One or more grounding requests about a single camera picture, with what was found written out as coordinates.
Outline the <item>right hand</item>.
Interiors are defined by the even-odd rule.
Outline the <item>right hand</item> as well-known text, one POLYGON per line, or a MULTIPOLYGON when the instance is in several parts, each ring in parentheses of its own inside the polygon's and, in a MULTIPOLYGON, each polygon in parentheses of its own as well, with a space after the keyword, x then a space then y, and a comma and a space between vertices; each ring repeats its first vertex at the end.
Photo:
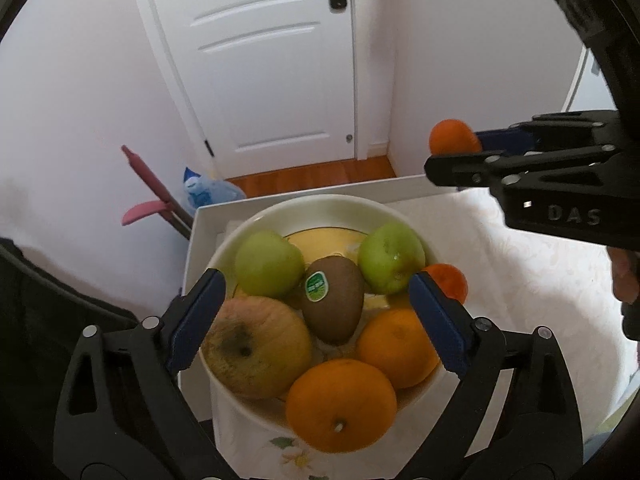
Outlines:
POLYGON ((637 257, 632 252, 614 247, 606 248, 611 260, 612 289, 614 296, 625 304, 633 304, 639 297, 639 281, 636 275, 637 257))

